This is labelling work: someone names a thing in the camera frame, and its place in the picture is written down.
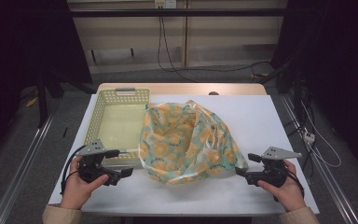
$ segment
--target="cable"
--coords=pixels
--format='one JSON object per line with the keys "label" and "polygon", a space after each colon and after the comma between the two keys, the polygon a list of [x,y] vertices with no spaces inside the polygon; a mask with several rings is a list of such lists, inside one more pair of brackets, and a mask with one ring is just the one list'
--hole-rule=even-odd
{"label": "cable", "polygon": [[[289,91],[289,93],[291,93],[291,94],[294,94],[294,91],[293,91],[293,89],[291,89],[290,91]],[[311,94],[310,94],[310,92],[309,92],[309,90],[308,89],[306,89],[306,93],[305,94],[303,94],[303,89],[301,90],[301,104],[304,104],[303,102],[306,102],[306,105],[307,105],[307,107],[311,110],[311,112],[312,112],[312,120],[314,121],[314,116],[313,116],[313,110],[312,110],[312,108],[311,108],[311,106],[310,106],[310,100],[311,100]],[[287,134],[287,136],[290,136],[290,135],[292,135],[293,133],[295,133],[295,132],[297,132],[297,131],[303,131],[303,129],[304,129],[304,126],[307,124],[307,117],[305,117],[305,118],[303,118],[303,119],[299,119],[299,117],[298,117],[298,115],[296,115],[297,116],[297,118],[294,118],[294,120],[292,121],[292,122],[297,122],[298,123],[298,127],[295,129],[295,130],[293,130],[292,132],[290,132],[290,133],[288,133]]]}
{"label": "cable", "polygon": [[[161,63],[160,63],[160,60],[159,60],[159,53],[160,53],[160,48],[161,48],[161,37],[162,36],[164,36],[165,48],[166,48],[166,51],[167,51],[167,54],[168,54],[168,58],[170,60],[172,70],[167,69],[167,68],[163,68]],[[241,67],[241,68],[224,69],[224,70],[222,70],[222,69],[206,69],[206,68],[181,68],[181,69],[177,69],[177,68],[175,68],[173,66],[171,55],[170,55],[170,52],[168,51],[167,38],[166,38],[166,35],[165,35],[164,19],[163,19],[163,17],[159,18],[158,66],[161,68],[161,70],[163,70],[165,72],[175,72],[179,77],[181,77],[183,79],[187,79],[187,80],[192,81],[192,82],[197,82],[197,81],[195,81],[193,79],[182,77],[178,72],[180,72],[180,71],[234,72],[234,71],[240,71],[240,70],[244,70],[244,69],[247,69],[247,68],[251,68],[253,75],[255,75],[253,67],[255,65],[258,65],[258,64],[261,64],[261,63],[269,63],[269,62],[267,62],[267,61],[256,62],[256,63],[252,63],[251,65],[247,65],[247,66],[244,66],[244,67]]]}
{"label": "cable", "polygon": [[82,146],[82,147],[78,148],[77,150],[75,150],[75,152],[71,155],[71,157],[68,159],[68,161],[65,164],[65,168],[63,169],[63,173],[62,173],[62,181],[61,181],[61,194],[62,195],[63,195],[63,192],[65,191],[65,185],[66,185],[67,178],[69,177],[69,175],[72,175],[75,173],[75,172],[73,172],[66,177],[66,173],[68,172],[69,165],[71,164],[72,160],[74,159],[74,156],[76,155],[76,153],[78,151],[80,151],[83,147],[85,147],[85,146]]}
{"label": "cable", "polygon": [[251,81],[251,83],[253,83],[255,81],[255,70],[253,69],[252,66],[251,66],[251,70],[252,70],[252,81]]}
{"label": "cable", "polygon": [[[313,149],[313,146],[315,146],[315,142],[316,142],[316,140],[312,143],[312,146],[311,146],[312,149]],[[305,167],[307,166],[308,161],[310,161],[310,178],[312,178],[312,177],[313,177],[313,160],[310,160],[310,154],[311,154],[314,150],[308,150],[305,141],[302,141],[302,143],[304,144],[304,148],[305,148],[306,151],[307,151],[307,157],[306,157],[304,163],[303,163],[302,166],[301,166],[301,170],[304,171],[304,170],[305,170]]]}
{"label": "cable", "polygon": [[315,41],[314,41],[314,44],[315,44],[315,45],[316,45],[316,43],[317,43],[318,40],[319,40],[319,36],[321,35],[322,29],[324,28],[324,20],[325,20],[325,18],[326,18],[326,16],[327,16],[327,12],[328,12],[328,9],[329,9],[329,7],[330,7],[330,3],[331,3],[331,0],[328,0],[327,5],[326,5],[326,7],[325,7],[325,9],[324,9],[324,15],[322,16],[322,22],[321,22],[321,24],[319,25],[319,31],[318,31],[318,34],[317,34],[316,37],[315,37]]}
{"label": "cable", "polygon": [[337,158],[339,160],[338,162],[338,165],[333,165],[333,164],[330,164],[329,162],[325,161],[321,155],[319,155],[318,153],[316,153],[314,150],[313,150],[313,147],[310,145],[310,143],[306,142],[306,146],[310,148],[310,150],[315,153],[315,156],[317,158],[319,158],[319,160],[321,160],[324,164],[328,165],[328,166],[331,166],[331,167],[339,167],[341,165],[341,158],[339,157],[338,153],[336,152],[336,150],[327,142],[327,140],[324,139],[324,137],[319,133],[319,131],[316,129],[315,125],[313,124],[312,120],[310,119],[310,114],[308,113],[308,110],[307,108],[304,106],[304,104],[301,102],[302,106],[304,107],[305,109],[305,112],[307,113],[307,117],[309,118],[309,121],[310,121],[310,124],[312,125],[312,127],[314,128],[315,132],[317,134],[319,134],[319,136],[321,136],[321,138],[325,141],[325,143],[330,146],[330,148],[333,150],[333,152],[337,155]]}
{"label": "cable", "polygon": [[171,67],[173,69],[173,71],[181,78],[183,79],[186,79],[188,81],[191,81],[191,82],[196,82],[198,83],[198,81],[196,80],[193,80],[191,78],[187,78],[187,77],[182,77],[178,71],[175,69],[175,67],[173,66],[173,63],[172,63],[172,60],[171,60],[171,55],[170,55],[170,52],[168,51],[168,44],[167,44],[167,38],[165,36],[165,25],[164,25],[164,19],[162,17],[159,17],[159,42],[158,42],[158,65],[159,67],[163,70],[163,71],[166,71],[160,64],[159,62],[159,49],[161,47],[161,24],[162,24],[162,33],[164,35],[164,41],[165,41],[165,49],[167,50],[167,54],[168,54],[168,58],[170,59],[170,63],[171,63]]}
{"label": "cable", "polygon": [[277,167],[274,167],[274,166],[270,166],[270,165],[268,165],[268,168],[273,169],[273,170],[275,170],[275,171],[278,171],[278,172],[280,172],[280,173],[286,175],[287,177],[293,179],[293,180],[297,183],[297,185],[298,185],[298,187],[300,188],[300,191],[301,191],[301,193],[302,193],[302,195],[303,195],[303,197],[304,197],[304,187],[302,186],[302,184],[301,184],[301,182],[299,181],[298,177],[297,177],[293,172],[291,172],[291,171],[289,171],[289,170],[287,170],[287,169],[286,169],[286,170],[282,170],[282,169],[280,169],[280,168],[277,168]]}
{"label": "cable", "polygon": [[75,173],[78,173],[78,172],[79,172],[79,171],[77,170],[77,171],[74,171],[74,172],[72,172],[71,174],[69,174],[69,175],[66,177],[65,182],[68,180],[69,176],[74,175]]}

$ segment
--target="white surface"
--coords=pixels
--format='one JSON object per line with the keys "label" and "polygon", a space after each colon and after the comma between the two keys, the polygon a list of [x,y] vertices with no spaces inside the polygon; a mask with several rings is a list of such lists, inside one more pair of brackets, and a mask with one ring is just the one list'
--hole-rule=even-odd
{"label": "white surface", "polygon": [[[152,95],[152,103],[184,103],[193,100],[213,111],[228,126],[244,157],[260,155],[268,147],[292,150],[269,96]],[[87,130],[95,95],[83,118],[70,154],[81,146]],[[319,209],[313,199],[297,159],[289,160],[305,189],[305,201],[314,213]],[[261,163],[248,161],[249,171],[261,171]],[[49,203],[59,203],[58,183]],[[265,216],[283,213],[272,195],[246,179],[225,171],[220,175],[178,186],[165,186],[149,178],[143,169],[121,179],[117,186],[102,186],[92,193],[82,208],[85,212],[108,216]]]}

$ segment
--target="plastic basket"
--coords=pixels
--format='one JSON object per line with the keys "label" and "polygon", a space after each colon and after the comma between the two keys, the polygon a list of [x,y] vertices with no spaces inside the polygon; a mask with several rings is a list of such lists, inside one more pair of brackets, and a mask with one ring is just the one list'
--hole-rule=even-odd
{"label": "plastic basket", "polygon": [[92,111],[84,145],[101,139],[106,149],[119,149],[117,158],[104,159],[106,167],[142,167],[138,143],[150,103],[149,89],[101,90]]}

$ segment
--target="floral plastic bag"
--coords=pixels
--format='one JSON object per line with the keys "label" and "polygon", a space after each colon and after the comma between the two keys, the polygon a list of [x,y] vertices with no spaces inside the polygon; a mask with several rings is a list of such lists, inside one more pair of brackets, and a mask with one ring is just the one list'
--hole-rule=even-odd
{"label": "floral plastic bag", "polygon": [[172,185],[247,167],[227,125],[193,101],[146,109],[139,157],[151,178]]}

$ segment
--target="black cable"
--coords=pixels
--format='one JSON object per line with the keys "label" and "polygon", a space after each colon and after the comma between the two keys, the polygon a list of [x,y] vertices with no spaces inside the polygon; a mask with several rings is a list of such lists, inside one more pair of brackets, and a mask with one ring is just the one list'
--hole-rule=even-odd
{"label": "black cable", "polygon": [[[165,48],[166,48],[166,51],[167,51],[167,54],[168,54],[168,58],[170,59],[170,63],[171,63],[171,67],[172,67],[172,70],[170,69],[166,69],[166,68],[163,68],[161,66],[161,63],[160,63],[160,60],[159,60],[159,53],[160,53],[160,48],[161,48],[161,37],[164,36],[164,41],[165,41]],[[247,68],[251,68],[252,69],[252,73],[253,75],[255,74],[254,70],[253,70],[253,67],[255,65],[258,65],[258,64],[261,64],[261,63],[270,63],[270,62],[267,62],[267,61],[264,61],[264,62],[256,62],[256,63],[252,63],[251,65],[247,65],[247,66],[244,66],[244,67],[241,67],[241,68],[235,68],[235,69],[226,69],[226,70],[221,70],[221,69],[206,69],[206,68],[181,68],[181,69],[177,69],[173,66],[173,63],[172,63],[172,59],[171,59],[171,55],[170,55],[170,52],[168,51],[168,44],[167,44],[167,38],[166,38],[166,35],[165,35],[165,23],[164,23],[164,19],[163,17],[160,17],[159,18],[159,41],[158,41],[158,66],[161,68],[161,70],[165,71],[165,72],[175,72],[179,77],[183,78],[183,79],[187,79],[189,81],[193,81],[193,82],[197,82],[195,80],[192,80],[190,78],[186,78],[186,77],[182,77],[178,72],[180,71],[207,71],[207,72],[234,72],[234,71],[240,71],[240,70],[244,70],[244,69],[247,69]]]}
{"label": "black cable", "polygon": [[[310,122],[312,122],[314,124],[315,122],[315,116],[313,114],[313,109],[312,109],[312,106],[311,106],[311,92],[308,88],[305,89],[306,93],[305,93],[305,99],[304,100],[301,100],[301,103],[303,104],[303,106],[305,107],[304,109],[305,110],[309,110],[310,111],[310,117],[309,116],[306,116],[305,117],[305,121],[307,122],[307,120],[309,120]],[[311,127],[311,133],[315,133],[315,128],[314,128],[314,125],[312,125]],[[307,163],[308,161],[310,161],[310,165],[311,165],[311,170],[310,170],[310,177],[313,177],[313,161],[310,160],[310,155],[311,153],[313,152],[313,146],[315,145],[315,141],[310,145],[310,150],[308,149],[307,147],[307,144],[305,143],[304,139],[303,139],[303,144],[304,144],[304,147],[307,151],[307,157],[302,165],[302,170],[304,171],[305,170],[305,167],[307,166]]]}
{"label": "black cable", "polygon": [[168,50],[168,44],[167,44],[167,38],[165,36],[165,24],[164,24],[164,19],[162,17],[159,18],[159,42],[158,42],[158,65],[159,67],[163,70],[163,71],[166,71],[160,64],[159,62],[159,49],[161,47],[161,24],[162,24],[162,33],[164,35],[164,41],[165,41],[165,49],[167,51],[167,54],[168,54],[168,58],[170,59],[170,63],[171,63],[171,67],[173,69],[173,71],[179,76],[181,77],[182,79],[186,79],[188,81],[191,81],[191,82],[195,82],[195,83],[198,83],[198,81],[196,80],[193,80],[191,78],[187,78],[187,77],[183,77],[182,75],[180,75],[178,73],[178,71],[175,69],[175,67],[173,66],[173,63],[172,63],[172,60],[171,60],[171,55],[170,55],[170,51]]}
{"label": "black cable", "polygon": [[65,178],[65,182],[68,180],[69,176],[74,175],[75,173],[78,173],[78,172],[79,172],[79,171],[77,170],[77,171],[74,171],[74,172],[72,172],[71,174],[69,174],[69,175]]}
{"label": "black cable", "polygon": [[253,83],[255,81],[255,70],[253,69],[252,66],[251,66],[251,70],[252,70],[252,81],[251,81],[251,83]]}
{"label": "black cable", "polygon": [[74,159],[76,153],[78,151],[80,151],[83,147],[85,146],[82,146],[80,148],[78,148],[77,150],[75,150],[75,152],[71,155],[71,157],[68,159],[68,161],[66,162],[65,164],[65,168],[63,169],[63,173],[62,173],[62,181],[61,181],[61,194],[63,195],[63,192],[65,191],[65,185],[66,185],[66,173],[68,172],[68,168],[69,168],[69,165],[71,164],[72,160]]}
{"label": "black cable", "polygon": [[273,170],[279,171],[280,173],[282,173],[282,174],[286,175],[287,177],[293,179],[297,183],[297,185],[300,188],[301,193],[302,193],[302,195],[304,197],[304,187],[302,186],[301,182],[298,180],[298,177],[293,172],[291,172],[291,171],[289,171],[287,169],[282,170],[280,168],[273,167],[273,166],[268,166],[268,168],[271,168]]}

